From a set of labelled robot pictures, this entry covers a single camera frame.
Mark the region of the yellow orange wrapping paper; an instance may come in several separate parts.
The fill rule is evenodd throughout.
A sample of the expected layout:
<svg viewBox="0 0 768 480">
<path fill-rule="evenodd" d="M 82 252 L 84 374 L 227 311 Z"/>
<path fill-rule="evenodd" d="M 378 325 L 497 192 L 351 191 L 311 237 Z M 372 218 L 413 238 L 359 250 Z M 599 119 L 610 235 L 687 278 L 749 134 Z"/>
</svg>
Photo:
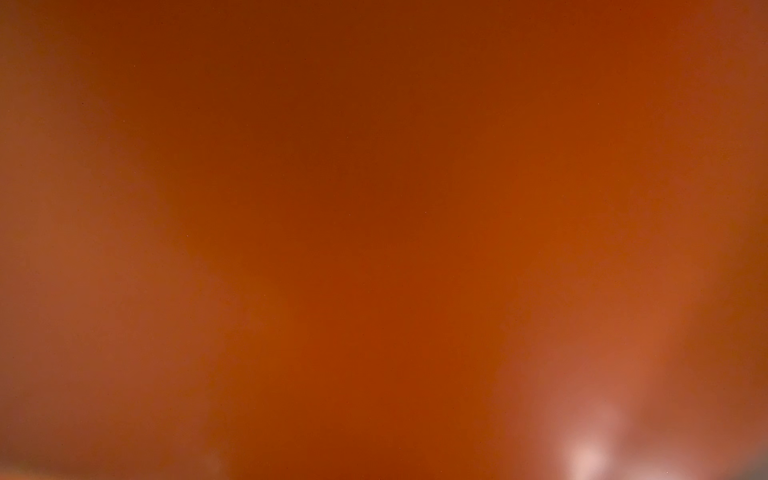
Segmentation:
<svg viewBox="0 0 768 480">
<path fill-rule="evenodd" d="M 1 473 L 767 463 L 763 1 L 5 1 Z"/>
</svg>

